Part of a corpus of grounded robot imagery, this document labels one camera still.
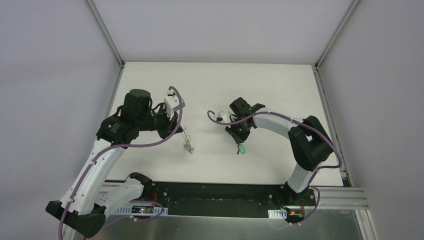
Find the key with green tag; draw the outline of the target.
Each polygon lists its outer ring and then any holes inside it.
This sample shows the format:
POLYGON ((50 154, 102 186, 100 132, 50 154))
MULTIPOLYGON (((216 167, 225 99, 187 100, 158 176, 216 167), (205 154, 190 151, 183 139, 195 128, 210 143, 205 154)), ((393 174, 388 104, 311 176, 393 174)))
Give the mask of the key with green tag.
POLYGON ((242 143, 237 144, 237 155, 244 155, 246 153, 246 149, 242 143))

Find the large metal keyring with clips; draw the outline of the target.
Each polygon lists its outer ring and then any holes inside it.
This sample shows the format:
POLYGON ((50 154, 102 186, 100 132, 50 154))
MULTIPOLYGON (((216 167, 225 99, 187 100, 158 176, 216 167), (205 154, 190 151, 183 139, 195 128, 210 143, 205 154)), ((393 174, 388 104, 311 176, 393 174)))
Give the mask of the large metal keyring with clips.
POLYGON ((186 133, 186 127, 182 126, 182 137, 183 137, 183 147, 184 149, 190 154, 192 155, 194 153, 194 148, 191 146, 191 137, 189 135, 187 135, 186 133))

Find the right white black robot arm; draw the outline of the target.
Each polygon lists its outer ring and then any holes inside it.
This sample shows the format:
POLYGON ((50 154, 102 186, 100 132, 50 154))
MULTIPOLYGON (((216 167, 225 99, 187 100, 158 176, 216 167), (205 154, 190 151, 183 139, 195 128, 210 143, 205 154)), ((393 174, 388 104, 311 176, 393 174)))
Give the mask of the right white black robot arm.
POLYGON ((303 200, 315 170, 333 153, 331 141, 321 122, 310 115, 292 119, 276 115, 264 104, 248 104, 242 97, 220 111, 216 120, 226 123, 225 131, 236 144, 244 143, 251 129, 261 128, 287 138, 296 165, 290 178, 284 183, 277 203, 282 206, 296 205, 303 200))

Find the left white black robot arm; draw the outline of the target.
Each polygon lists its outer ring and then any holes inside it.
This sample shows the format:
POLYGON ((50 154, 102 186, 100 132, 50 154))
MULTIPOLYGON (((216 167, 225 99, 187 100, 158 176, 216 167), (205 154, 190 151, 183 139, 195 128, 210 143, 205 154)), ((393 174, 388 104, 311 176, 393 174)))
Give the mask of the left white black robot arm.
POLYGON ((123 205, 137 199, 144 203, 152 198, 153 181, 138 172, 131 173, 124 183, 104 195, 100 189, 140 132, 156 131, 160 143, 180 133, 184 106, 183 98, 173 86, 156 106, 146 90, 132 89, 125 95, 116 112, 101 122, 91 153, 70 189, 60 200, 50 201, 46 206, 46 211, 59 220, 60 240, 72 239, 75 233, 91 238, 123 205))

